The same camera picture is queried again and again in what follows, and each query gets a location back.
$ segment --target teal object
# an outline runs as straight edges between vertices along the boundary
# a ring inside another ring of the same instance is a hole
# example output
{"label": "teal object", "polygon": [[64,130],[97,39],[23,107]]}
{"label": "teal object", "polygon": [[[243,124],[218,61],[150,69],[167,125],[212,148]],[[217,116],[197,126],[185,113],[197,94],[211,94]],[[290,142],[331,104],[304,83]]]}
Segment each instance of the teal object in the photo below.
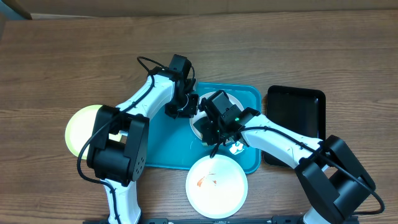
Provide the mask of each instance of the teal object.
{"label": "teal object", "polygon": [[[261,94],[253,86],[220,83],[198,83],[199,96],[212,91],[224,90],[238,99],[243,108],[251,107],[261,111]],[[257,170],[261,163],[261,152],[252,147],[237,155],[229,149],[233,143],[220,146],[218,154],[235,160],[246,174]],[[189,119],[173,119],[160,109],[150,121],[147,160],[145,166],[189,170],[197,160],[209,156],[213,146],[204,146],[192,131]]]}

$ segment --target white plate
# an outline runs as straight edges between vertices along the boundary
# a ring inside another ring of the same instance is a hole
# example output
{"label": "white plate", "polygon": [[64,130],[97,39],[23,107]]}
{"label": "white plate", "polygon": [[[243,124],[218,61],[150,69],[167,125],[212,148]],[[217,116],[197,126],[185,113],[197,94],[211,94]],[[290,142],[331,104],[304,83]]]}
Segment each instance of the white plate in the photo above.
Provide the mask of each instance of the white plate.
{"label": "white plate", "polygon": [[[95,117],[97,111],[102,105],[91,105],[77,111],[72,118],[70,118],[67,128],[65,130],[65,142],[68,149],[73,155],[79,156],[82,147],[93,134]],[[109,139],[120,141],[121,134],[109,134]],[[82,159],[87,158],[88,148],[85,150]]]}
{"label": "white plate", "polygon": [[[206,94],[202,95],[202,96],[199,98],[199,103],[201,102],[201,100],[202,100],[203,98],[209,98],[209,97],[211,97],[212,94],[214,94],[214,93],[215,93],[215,91],[212,91],[212,92],[209,92],[209,93],[206,93]],[[239,108],[241,111],[243,111],[243,106],[242,106],[241,102],[239,102],[239,100],[236,99],[235,96],[230,95],[229,93],[227,93],[227,95],[228,95],[229,101],[230,101],[233,105],[236,104],[236,106],[238,106],[238,108]],[[197,113],[193,118],[190,118],[190,119],[189,119],[189,123],[190,123],[190,125],[191,125],[192,131],[195,133],[195,135],[196,135],[200,140],[202,139],[201,133],[199,132],[199,130],[197,130],[197,128],[195,128],[195,127],[193,126],[193,124],[195,124],[195,122],[197,122],[200,118],[204,118],[205,116],[206,116],[206,112],[204,112],[204,111],[199,112],[199,111],[198,111],[198,113]]]}
{"label": "white plate", "polygon": [[205,156],[189,170],[185,190],[197,212],[208,218],[226,218],[242,207],[248,194],[248,180],[233,159]]}

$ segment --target blue tray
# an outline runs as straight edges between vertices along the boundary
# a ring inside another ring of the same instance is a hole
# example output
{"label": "blue tray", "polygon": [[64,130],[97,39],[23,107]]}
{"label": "blue tray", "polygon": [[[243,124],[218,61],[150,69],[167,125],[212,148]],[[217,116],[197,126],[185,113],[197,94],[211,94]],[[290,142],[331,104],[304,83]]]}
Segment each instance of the blue tray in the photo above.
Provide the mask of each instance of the blue tray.
{"label": "blue tray", "polygon": [[[261,111],[261,94],[252,86],[219,83],[198,83],[199,96],[211,91],[224,90],[235,96],[244,108]],[[235,160],[246,174],[260,166],[260,150],[244,147],[243,152],[233,155],[229,149],[232,143],[220,146],[218,154]],[[189,170],[197,160],[209,156],[213,146],[204,146],[193,133],[189,119],[172,119],[160,109],[149,125],[147,160],[145,166]]]}

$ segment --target yellow plate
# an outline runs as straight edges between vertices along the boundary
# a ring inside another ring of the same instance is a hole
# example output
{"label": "yellow plate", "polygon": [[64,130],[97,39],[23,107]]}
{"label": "yellow plate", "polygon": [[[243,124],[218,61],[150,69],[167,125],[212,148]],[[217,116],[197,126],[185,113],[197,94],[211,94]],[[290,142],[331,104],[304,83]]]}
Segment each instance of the yellow plate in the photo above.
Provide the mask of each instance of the yellow plate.
{"label": "yellow plate", "polygon": [[[91,137],[94,128],[95,117],[97,111],[102,105],[87,106],[80,111],[77,111],[72,118],[70,118],[67,129],[65,130],[65,142],[68,149],[73,155],[79,156],[81,148]],[[120,141],[121,134],[109,134],[109,139],[113,141]],[[87,159],[88,148],[85,150],[82,159]]]}

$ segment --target wooden table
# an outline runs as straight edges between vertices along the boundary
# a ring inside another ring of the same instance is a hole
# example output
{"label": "wooden table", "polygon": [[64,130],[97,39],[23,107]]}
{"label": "wooden table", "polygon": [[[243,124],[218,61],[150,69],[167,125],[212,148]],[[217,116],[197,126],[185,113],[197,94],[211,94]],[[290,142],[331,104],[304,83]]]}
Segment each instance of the wooden table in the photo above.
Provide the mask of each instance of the wooden table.
{"label": "wooden table", "polygon": [[[7,22],[0,42],[0,222],[106,218],[104,189],[82,180],[64,141],[80,108],[116,105],[146,73],[138,55],[187,56],[200,81],[315,88],[327,98],[327,135],[343,138],[398,218],[398,11],[301,12]],[[84,169],[93,176],[92,170]],[[185,170],[147,168],[138,181],[146,218],[203,218],[185,195]],[[234,218],[305,213],[290,169],[262,164]],[[375,210],[367,199],[360,210]]]}

